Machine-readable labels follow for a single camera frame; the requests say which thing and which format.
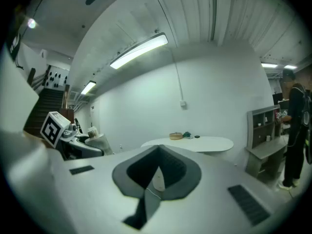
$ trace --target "light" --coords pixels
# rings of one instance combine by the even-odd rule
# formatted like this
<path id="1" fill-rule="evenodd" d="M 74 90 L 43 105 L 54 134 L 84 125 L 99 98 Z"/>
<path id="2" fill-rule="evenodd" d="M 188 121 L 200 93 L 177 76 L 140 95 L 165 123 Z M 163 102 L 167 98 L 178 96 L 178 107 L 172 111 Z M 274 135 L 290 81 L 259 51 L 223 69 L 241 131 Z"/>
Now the light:
<path id="1" fill-rule="evenodd" d="M 28 22 L 27 22 L 27 26 L 28 26 L 29 28 L 31 28 L 31 29 L 34 29 L 35 26 L 36 26 L 36 21 L 33 20 L 32 18 L 30 18 L 30 19 L 28 20 Z"/>
<path id="2" fill-rule="evenodd" d="M 88 85 L 86 85 L 86 87 L 83 89 L 83 91 L 81 92 L 82 95 L 85 95 L 86 93 L 88 93 L 91 88 L 93 88 L 96 85 L 95 81 L 89 81 Z"/>
<path id="3" fill-rule="evenodd" d="M 166 35 L 164 33 L 160 33 L 132 47 L 127 52 L 113 60 L 110 65 L 115 69 L 120 68 L 122 65 L 133 60 L 134 58 L 167 43 L 168 40 Z"/>
<path id="4" fill-rule="evenodd" d="M 262 67 L 264 68 L 276 68 L 277 64 L 272 64 L 272 63 L 261 63 Z"/>
<path id="5" fill-rule="evenodd" d="M 287 69 L 296 69 L 297 67 L 296 67 L 296 66 L 286 65 L 284 68 L 287 68 Z"/>

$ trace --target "white box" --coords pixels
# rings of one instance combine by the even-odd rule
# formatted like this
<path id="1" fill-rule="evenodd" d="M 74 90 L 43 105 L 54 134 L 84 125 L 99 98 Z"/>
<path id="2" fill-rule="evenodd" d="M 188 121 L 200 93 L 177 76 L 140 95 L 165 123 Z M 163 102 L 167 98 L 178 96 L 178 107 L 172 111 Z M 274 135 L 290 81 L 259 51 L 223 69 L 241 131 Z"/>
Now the white box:
<path id="1" fill-rule="evenodd" d="M 40 134 L 55 148 L 69 124 L 70 121 L 59 112 L 49 112 L 41 127 Z"/>

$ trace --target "shoe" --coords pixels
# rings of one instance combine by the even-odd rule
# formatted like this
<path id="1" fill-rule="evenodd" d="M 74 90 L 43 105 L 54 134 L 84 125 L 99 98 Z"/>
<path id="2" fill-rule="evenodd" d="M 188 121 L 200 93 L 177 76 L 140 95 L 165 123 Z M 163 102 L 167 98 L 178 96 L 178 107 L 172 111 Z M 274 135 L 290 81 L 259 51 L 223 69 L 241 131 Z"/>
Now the shoe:
<path id="1" fill-rule="evenodd" d="M 299 179 L 298 178 L 293 178 L 292 179 L 292 184 L 297 187 L 299 185 Z"/>
<path id="2" fill-rule="evenodd" d="M 293 188 L 292 186 L 290 186 L 290 187 L 284 186 L 282 181 L 278 182 L 278 186 L 279 186 L 280 189 L 283 189 L 283 190 L 286 190 L 286 191 L 289 191 L 290 189 Z"/>

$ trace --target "white table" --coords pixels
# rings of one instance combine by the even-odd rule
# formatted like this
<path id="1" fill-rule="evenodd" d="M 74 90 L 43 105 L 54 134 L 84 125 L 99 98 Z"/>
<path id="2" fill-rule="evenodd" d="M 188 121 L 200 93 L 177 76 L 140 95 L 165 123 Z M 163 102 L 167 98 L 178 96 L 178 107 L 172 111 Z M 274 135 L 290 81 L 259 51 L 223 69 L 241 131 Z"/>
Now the white table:
<path id="1" fill-rule="evenodd" d="M 144 143 L 141 147 L 150 145 L 168 145 L 198 153 L 223 152 L 231 149 L 234 146 L 233 141 L 227 138 L 212 136 L 201 136 L 199 138 L 192 139 L 182 138 L 178 140 L 160 138 L 148 141 Z"/>

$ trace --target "person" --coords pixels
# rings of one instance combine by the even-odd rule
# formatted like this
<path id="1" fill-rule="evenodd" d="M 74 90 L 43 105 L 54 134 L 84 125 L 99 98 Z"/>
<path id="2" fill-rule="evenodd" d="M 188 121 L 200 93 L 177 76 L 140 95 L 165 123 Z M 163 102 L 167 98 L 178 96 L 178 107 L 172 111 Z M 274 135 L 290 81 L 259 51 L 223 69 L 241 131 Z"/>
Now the person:
<path id="1" fill-rule="evenodd" d="M 289 91 L 288 115 L 281 118 L 281 122 L 290 122 L 290 132 L 286 152 L 284 181 L 278 186 L 290 190 L 298 186 L 304 161 L 304 144 L 308 128 L 302 124 L 302 110 L 305 105 L 305 88 L 297 83 L 291 70 L 283 71 L 284 90 Z"/>

